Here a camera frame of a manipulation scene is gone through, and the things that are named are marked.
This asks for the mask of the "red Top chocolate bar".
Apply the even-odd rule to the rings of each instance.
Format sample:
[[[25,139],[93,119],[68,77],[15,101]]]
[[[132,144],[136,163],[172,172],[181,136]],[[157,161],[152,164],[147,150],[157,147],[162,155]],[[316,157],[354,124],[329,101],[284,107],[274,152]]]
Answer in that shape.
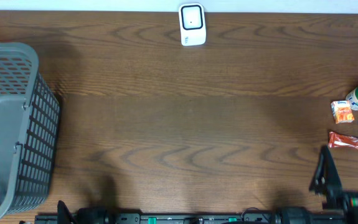
[[[352,147],[358,149],[358,138],[345,136],[335,132],[329,133],[329,147]]]

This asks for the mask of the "orange small snack packet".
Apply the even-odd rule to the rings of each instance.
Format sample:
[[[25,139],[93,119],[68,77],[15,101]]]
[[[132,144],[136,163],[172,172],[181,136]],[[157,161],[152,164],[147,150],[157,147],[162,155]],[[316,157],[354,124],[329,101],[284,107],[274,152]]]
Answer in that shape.
[[[331,102],[332,115],[335,123],[351,123],[354,120],[354,115],[348,101],[333,101]]]

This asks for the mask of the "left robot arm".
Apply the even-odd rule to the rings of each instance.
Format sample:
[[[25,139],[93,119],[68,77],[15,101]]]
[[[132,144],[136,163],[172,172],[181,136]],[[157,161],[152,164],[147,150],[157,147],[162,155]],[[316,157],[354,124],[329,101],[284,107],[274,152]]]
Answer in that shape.
[[[72,215],[66,204],[59,200],[57,204],[58,224],[115,224],[116,218],[103,207],[81,208]]]

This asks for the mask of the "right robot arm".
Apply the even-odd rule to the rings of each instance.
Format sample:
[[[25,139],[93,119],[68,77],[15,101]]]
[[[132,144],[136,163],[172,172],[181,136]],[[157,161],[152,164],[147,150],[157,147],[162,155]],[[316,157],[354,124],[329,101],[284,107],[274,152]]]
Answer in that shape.
[[[319,153],[318,165],[309,185],[309,191],[326,197],[325,210],[342,213],[312,213],[303,207],[279,208],[271,216],[271,223],[280,224],[358,224],[358,192],[342,188],[334,159],[327,146]]]

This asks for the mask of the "grey plastic mesh basket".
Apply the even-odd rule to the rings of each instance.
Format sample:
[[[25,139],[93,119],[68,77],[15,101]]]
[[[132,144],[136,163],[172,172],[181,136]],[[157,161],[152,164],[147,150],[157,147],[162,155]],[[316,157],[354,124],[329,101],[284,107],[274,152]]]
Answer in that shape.
[[[60,105],[39,73],[35,50],[0,43],[0,219],[49,195]]]

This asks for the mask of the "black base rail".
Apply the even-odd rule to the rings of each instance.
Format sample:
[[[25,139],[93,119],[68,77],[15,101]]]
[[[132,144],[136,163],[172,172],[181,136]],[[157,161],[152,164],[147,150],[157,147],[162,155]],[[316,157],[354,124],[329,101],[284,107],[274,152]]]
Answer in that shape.
[[[69,223],[116,223],[116,224],[183,224],[183,223],[201,223],[201,224],[220,224],[220,223],[271,223],[269,215],[256,213],[246,213],[245,215],[225,214],[225,215],[140,215],[138,213],[121,213],[116,218],[108,215],[105,218],[97,218],[96,221],[80,221],[78,217],[73,216],[75,221]],[[57,224],[57,215],[37,215],[35,224]],[[311,223],[346,223],[338,216],[315,215]]]

